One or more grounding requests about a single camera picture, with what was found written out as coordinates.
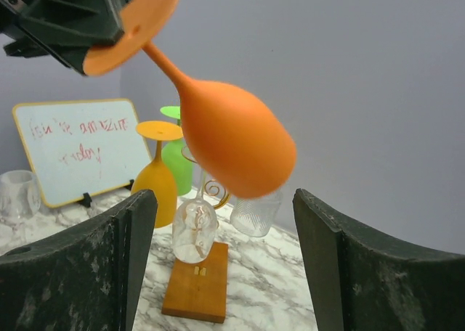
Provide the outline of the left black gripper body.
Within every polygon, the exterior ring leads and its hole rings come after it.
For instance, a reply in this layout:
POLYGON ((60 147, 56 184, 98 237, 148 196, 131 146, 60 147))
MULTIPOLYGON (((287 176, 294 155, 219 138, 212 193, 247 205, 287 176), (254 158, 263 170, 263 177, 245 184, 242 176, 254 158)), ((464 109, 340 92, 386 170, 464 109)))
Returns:
POLYGON ((17 27, 17 21, 19 20, 20 13, 24 7, 25 3, 22 0, 1 0, 2 33, 21 33, 17 27))

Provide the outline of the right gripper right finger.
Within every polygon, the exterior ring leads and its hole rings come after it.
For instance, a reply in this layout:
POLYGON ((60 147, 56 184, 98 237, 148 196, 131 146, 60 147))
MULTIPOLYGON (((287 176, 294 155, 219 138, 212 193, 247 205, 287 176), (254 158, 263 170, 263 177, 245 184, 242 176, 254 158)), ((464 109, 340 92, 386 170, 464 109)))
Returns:
POLYGON ((338 212, 305 189, 294 218, 319 330, 462 330, 464 256, 338 212))

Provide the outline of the clear patterned stemmed glass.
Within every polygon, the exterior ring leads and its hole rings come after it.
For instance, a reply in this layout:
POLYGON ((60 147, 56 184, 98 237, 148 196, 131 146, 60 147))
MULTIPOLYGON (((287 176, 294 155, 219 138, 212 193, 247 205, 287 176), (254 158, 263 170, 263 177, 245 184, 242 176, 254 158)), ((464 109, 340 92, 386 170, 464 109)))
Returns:
POLYGON ((275 220, 282 200, 280 189, 264 197, 238 198, 230 215, 230 223, 249 237, 264 237, 275 220))

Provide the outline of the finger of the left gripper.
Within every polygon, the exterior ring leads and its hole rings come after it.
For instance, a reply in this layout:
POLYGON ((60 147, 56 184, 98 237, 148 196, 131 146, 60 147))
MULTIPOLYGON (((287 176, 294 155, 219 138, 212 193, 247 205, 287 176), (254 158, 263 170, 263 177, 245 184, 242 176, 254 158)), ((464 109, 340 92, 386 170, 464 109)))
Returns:
POLYGON ((123 35, 126 0, 22 0, 18 52, 115 44, 123 35))
POLYGON ((58 36, 53 38, 51 43, 44 43, 24 33, 4 33, 4 35, 10 40, 3 45, 6 56, 26 59, 51 56, 61 65, 86 76, 83 63, 89 50, 89 34, 71 33, 69 39, 58 36))

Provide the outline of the green plastic goblet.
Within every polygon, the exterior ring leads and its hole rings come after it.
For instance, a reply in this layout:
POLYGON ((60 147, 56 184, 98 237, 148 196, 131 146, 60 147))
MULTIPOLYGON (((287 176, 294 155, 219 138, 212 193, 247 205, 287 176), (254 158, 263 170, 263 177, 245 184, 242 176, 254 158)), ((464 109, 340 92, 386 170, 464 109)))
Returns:
POLYGON ((166 143, 161 150, 162 160, 174 176, 179 196, 189 193, 193 183, 193 164, 182 155, 185 146, 181 138, 166 143))

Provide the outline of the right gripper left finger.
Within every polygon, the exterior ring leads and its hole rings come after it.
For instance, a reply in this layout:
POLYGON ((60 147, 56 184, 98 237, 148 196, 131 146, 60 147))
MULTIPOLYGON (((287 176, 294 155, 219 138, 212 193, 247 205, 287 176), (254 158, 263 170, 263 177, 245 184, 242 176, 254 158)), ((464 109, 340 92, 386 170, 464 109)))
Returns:
POLYGON ((2 330, 131 330, 157 200, 142 190, 1 256, 2 330))

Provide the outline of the yellow plastic goblet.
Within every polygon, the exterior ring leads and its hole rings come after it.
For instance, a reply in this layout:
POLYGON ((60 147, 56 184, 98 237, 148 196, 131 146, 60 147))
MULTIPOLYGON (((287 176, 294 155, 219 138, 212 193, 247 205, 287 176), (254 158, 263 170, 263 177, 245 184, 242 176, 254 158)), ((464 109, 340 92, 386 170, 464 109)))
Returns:
POLYGON ((161 157, 164 142, 172 142, 183 137, 180 126, 160 120, 150 120, 137 124, 137 133, 147 139, 156 141, 155 157, 137 175, 131 193, 142 189, 152 190, 158 207, 155 228, 172 223, 177 210, 177 184, 172 172, 161 157))

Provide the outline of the clear round wine glass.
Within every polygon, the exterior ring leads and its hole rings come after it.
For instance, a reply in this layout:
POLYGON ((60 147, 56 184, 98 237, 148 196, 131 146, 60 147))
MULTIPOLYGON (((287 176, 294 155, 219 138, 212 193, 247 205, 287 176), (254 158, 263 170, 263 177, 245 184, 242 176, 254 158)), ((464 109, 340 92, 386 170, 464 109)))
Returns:
POLYGON ((172 249, 184 263, 204 261, 214 244, 218 220, 214 207, 203 197, 205 180, 206 173, 201 169, 196 196, 184 201, 174 217, 172 249))

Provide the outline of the orange plastic goblet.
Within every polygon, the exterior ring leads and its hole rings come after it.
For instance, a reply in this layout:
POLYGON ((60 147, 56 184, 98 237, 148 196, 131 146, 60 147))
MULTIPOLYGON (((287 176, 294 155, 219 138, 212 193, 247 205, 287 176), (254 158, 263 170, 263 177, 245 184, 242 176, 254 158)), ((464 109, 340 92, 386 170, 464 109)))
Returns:
POLYGON ((178 0, 132 0, 121 12, 124 35, 95 46, 87 75, 103 75, 143 50, 175 85, 182 131, 193 157, 236 197, 256 198, 283 186, 296 165, 296 144, 273 112, 252 93, 229 83, 191 78, 152 42, 178 0))

